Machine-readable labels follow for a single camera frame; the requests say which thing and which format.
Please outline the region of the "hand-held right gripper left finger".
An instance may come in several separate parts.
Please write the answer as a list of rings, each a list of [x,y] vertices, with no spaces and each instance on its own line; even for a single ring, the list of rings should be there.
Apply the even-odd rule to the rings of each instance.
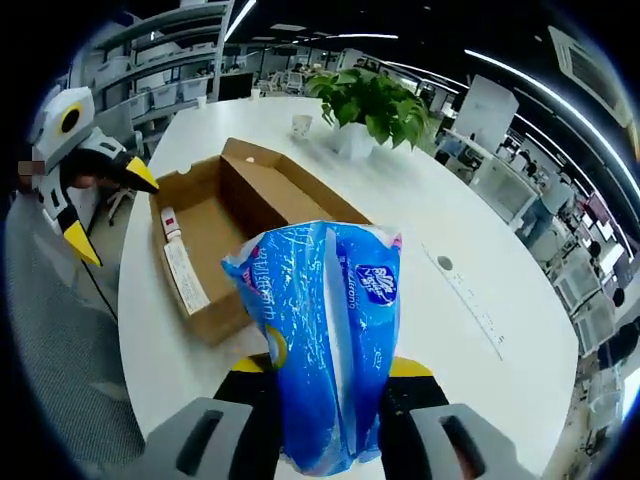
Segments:
[[[146,479],[273,479],[282,447],[276,373],[242,358],[211,398],[191,401],[149,434]]]

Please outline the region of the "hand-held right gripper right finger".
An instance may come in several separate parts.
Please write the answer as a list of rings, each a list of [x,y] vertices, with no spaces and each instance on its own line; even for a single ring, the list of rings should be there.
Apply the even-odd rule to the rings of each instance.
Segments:
[[[466,404],[451,404],[432,371],[393,359],[379,404],[387,479],[533,479],[515,444]]]

